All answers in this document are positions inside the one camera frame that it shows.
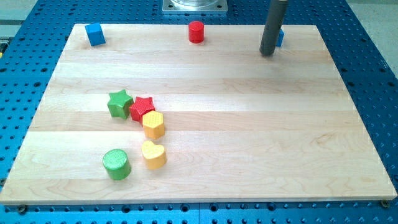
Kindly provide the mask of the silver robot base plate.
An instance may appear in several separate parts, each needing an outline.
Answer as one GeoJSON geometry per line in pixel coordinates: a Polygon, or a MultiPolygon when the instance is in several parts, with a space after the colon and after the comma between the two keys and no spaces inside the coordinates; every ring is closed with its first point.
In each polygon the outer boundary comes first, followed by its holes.
{"type": "Polygon", "coordinates": [[[227,0],[163,0],[163,12],[226,12],[227,0]]]}

